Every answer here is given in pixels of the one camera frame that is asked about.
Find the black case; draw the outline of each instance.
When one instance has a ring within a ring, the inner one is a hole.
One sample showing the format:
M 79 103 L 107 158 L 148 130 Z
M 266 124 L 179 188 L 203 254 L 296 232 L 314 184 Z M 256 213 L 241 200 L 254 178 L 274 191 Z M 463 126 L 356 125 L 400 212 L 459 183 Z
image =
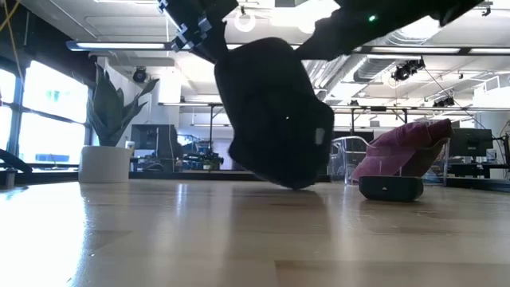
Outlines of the black case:
M 292 47 L 278 38 L 253 41 L 229 51 L 214 75 L 234 130 L 230 157 L 283 187 L 314 184 L 329 163 L 335 115 Z
M 413 202 L 423 194 L 423 181 L 406 176 L 362 176 L 359 191 L 367 199 Z

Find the computer monitor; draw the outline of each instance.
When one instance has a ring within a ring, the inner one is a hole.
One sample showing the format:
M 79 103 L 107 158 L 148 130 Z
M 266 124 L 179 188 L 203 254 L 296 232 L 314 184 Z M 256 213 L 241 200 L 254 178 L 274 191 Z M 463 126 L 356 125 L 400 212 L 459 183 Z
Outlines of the computer monitor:
M 164 159 L 182 158 L 182 148 L 177 141 L 177 130 L 169 124 L 133 124 L 131 141 L 135 150 L 152 150 Z
M 490 129 L 454 128 L 449 141 L 449 156 L 486 156 L 492 147 Z

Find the desk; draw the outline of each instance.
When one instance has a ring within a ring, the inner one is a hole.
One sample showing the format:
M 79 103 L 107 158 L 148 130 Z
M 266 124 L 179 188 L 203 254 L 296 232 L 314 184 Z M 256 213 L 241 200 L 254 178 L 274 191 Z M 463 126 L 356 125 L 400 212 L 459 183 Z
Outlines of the desk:
M 465 175 L 477 177 L 483 175 L 484 178 L 490 179 L 491 169 L 508 169 L 508 166 L 498 163 L 451 163 L 448 165 L 448 173 L 454 174 L 456 177 Z
M 506 194 L 425 187 L 396 204 L 342 184 L 308 190 L 131 180 L 7 191 L 0 286 L 508 287 Z M 89 255 L 69 276 L 75 254 Z

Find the fluorescent light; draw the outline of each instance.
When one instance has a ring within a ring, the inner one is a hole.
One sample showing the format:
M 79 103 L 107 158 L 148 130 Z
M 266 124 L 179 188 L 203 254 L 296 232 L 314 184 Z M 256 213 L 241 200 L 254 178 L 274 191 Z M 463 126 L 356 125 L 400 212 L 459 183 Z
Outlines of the fluorescent light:
M 191 127 L 210 127 L 211 124 L 190 124 Z M 230 124 L 212 124 L 213 127 L 231 127 Z
M 236 48 L 241 47 L 242 45 L 244 45 L 244 44 L 227 44 L 227 45 L 226 45 L 226 47 L 227 47 L 228 49 L 236 49 Z M 299 47 L 301 46 L 301 44 L 291 44 L 290 46 L 291 46 L 293 49 L 297 49 L 297 48 L 299 48 Z
M 435 53 L 459 53 L 460 48 L 442 48 L 442 47 L 373 47 L 372 53 L 415 53 L 415 54 L 435 54 Z
M 487 53 L 487 54 L 500 54 L 510 53 L 509 48 L 474 48 L 469 53 Z
M 390 59 L 390 60 L 421 60 L 420 56 L 409 56 L 409 55 L 367 55 L 369 59 Z
M 94 0 L 94 2 L 114 4 L 158 4 L 156 0 Z
M 207 103 L 159 103 L 166 106 L 179 106 L 179 107 L 207 107 Z
M 76 43 L 82 49 L 165 49 L 163 43 L 112 43 L 112 42 L 89 42 Z

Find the pink fabric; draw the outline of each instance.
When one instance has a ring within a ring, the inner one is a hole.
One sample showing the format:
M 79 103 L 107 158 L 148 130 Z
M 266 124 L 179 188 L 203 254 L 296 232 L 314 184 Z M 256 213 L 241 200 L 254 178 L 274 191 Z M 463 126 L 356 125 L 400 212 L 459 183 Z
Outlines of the pink fabric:
M 367 147 L 367 156 L 352 174 L 354 180 L 368 175 L 400 175 L 422 177 L 441 152 L 437 142 L 452 135 L 450 120 L 435 124 L 404 124 L 382 134 Z

